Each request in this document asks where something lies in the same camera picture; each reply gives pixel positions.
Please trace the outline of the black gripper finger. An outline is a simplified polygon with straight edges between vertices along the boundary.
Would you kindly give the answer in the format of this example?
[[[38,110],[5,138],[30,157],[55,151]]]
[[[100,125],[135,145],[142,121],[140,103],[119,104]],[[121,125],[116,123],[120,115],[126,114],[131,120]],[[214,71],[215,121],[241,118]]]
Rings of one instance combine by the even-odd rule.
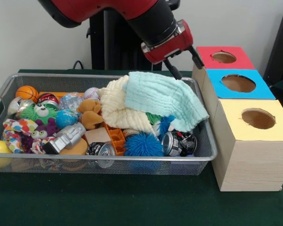
[[[173,66],[170,63],[170,61],[168,59],[164,60],[164,64],[176,80],[182,79],[181,73],[178,71],[178,69],[175,66]]]
[[[194,62],[194,64],[196,65],[196,67],[201,70],[204,66],[204,63],[202,62],[198,52],[195,50],[195,48],[193,46],[190,46],[188,48],[188,51],[192,54],[192,60]]]

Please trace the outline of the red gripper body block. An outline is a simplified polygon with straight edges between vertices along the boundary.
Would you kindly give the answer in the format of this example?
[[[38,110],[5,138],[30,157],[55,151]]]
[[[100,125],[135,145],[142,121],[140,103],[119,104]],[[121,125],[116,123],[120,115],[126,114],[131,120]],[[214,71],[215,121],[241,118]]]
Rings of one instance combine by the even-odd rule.
[[[169,57],[179,55],[193,45],[193,36],[185,20],[179,20],[175,33],[162,44],[154,47],[141,43],[145,57],[153,64],[158,64]]]

